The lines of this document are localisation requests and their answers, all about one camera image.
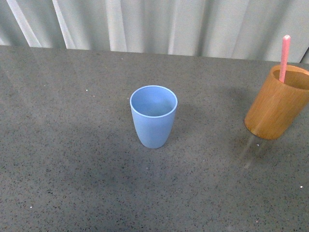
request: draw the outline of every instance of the gray countertop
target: gray countertop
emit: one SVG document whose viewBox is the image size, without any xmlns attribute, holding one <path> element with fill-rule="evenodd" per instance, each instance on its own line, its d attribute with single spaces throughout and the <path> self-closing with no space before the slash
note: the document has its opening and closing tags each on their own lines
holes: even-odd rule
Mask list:
<svg viewBox="0 0 309 232">
<path fill-rule="evenodd" d="M 274 141 L 243 123 L 275 64 L 0 46 L 0 231 L 309 231 L 308 107 Z M 179 100 L 159 149 L 144 85 Z"/>
</svg>

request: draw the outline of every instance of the blue cup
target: blue cup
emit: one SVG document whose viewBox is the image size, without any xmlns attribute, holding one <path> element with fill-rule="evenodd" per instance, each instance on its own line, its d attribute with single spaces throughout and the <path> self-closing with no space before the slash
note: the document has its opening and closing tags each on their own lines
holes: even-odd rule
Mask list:
<svg viewBox="0 0 309 232">
<path fill-rule="evenodd" d="M 145 147 L 164 145 L 173 126 L 177 103 L 176 95 L 162 86 L 144 86 L 131 95 L 135 130 Z"/>
</svg>

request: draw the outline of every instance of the cup rim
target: cup rim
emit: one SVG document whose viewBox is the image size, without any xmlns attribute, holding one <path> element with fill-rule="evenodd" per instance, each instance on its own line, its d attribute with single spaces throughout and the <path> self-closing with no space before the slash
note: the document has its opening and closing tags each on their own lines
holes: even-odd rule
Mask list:
<svg viewBox="0 0 309 232">
<path fill-rule="evenodd" d="M 304 92 L 308 92 L 309 91 L 309 88 L 308 89 L 305 89 L 305 88 L 297 88 L 297 87 L 294 87 L 294 86 L 291 86 L 291 85 L 288 85 L 286 83 L 283 83 L 281 82 L 279 79 L 277 79 L 274 75 L 274 72 L 275 71 L 280 71 L 280 65 L 275 65 L 273 66 L 271 69 L 270 69 L 270 75 L 272 78 L 274 78 L 279 84 L 283 85 L 283 86 L 286 86 L 287 88 L 292 88 L 292 89 L 297 89 L 297 91 L 304 91 Z M 302 74 L 305 74 L 307 76 L 309 76 L 309 72 L 306 70 L 306 69 L 303 69 L 303 68 L 300 68 L 300 67 L 297 67 L 297 66 L 294 66 L 294 65 L 287 65 L 286 66 L 286 70 L 287 71 L 292 71 L 292 72 L 297 72 L 297 73 L 302 73 Z"/>
<path fill-rule="evenodd" d="M 160 116 L 148 116 L 148 115 L 144 115 L 144 114 L 141 114 L 140 112 L 138 112 L 138 111 L 133 107 L 133 105 L 132 105 L 132 98 L 133 98 L 133 96 L 134 96 L 134 94 L 135 94 L 136 92 L 140 91 L 141 89 L 149 88 L 149 87 L 158 87 L 158 88 L 163 88 L 163 89 L 169 91 L 169 92 L 174 96 L 175 101 L 176 101 L 176 102 L 175 102 L 174 108 L 173 108 L 171 111 L 169 111 L 168 113 L 166 113 L 166 114 L 164 114 L 164 115 L 160 115 Z M 131 109 L 132 109 L 135 113 L 137 113 L 138 115 L 143 116 L 143 117 L 148 117 L 148 118 L 161 118 L 161 117 L 165 117 L 165 116 L 167 116 L 167 115 L 170 115 L 170 114 L 172 114 L 172 113 L 176 110 L 177 105 L 178 105 L 178 99 L 177 99 L 177 97 L 176 97 L 176 94 L 175 94 L 172 90 L 170 90 L 169 88 L 166 88 L 166 87 L 164 87 L 164 86 L 158 86 L 158 85 L 143 86 L 143 87 L 140 87 L 140 88 L 136 89 L 136 90 L 132 93 L 132 95 L 131 95 L 131 97 L 130 97 L 130 106 L 131 106 Z"/>
</svg>

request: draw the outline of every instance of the wooden cup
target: wooden cup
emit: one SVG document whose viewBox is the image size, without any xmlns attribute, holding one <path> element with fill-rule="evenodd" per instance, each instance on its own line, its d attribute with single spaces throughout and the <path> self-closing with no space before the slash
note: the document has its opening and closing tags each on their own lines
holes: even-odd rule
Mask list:
<svg viewBox="0 0 309 232">
<path fill-rule="evenodd" d="M 287 65 L 284 83 L 279 81 L 280 65 L 270 69 L 256 96 L 245 125 L 263 139 L 278 139 L 309 102 L 309 72 Z"/>
</svg>

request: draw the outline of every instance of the straw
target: straw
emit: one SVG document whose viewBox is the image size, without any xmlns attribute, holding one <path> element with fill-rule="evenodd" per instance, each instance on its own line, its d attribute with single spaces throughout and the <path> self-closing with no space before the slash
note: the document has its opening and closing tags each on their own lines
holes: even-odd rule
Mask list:
<svg viewBox="0 0 309 232">
<path fill-rule="evenodd" d="M 291 41 L 291 37 L 289 35 L 284 36 L 282 39 L 282 53 L 281 53 L 281 64 L 280 64 L 280 74 L 279 74 L 279 80 L 282 83 L 284 83 L 284 79 L 285 79 L 286 65 L 287 65 L 288 56 L 289 56 L 290 41 Z"/>
</svg>

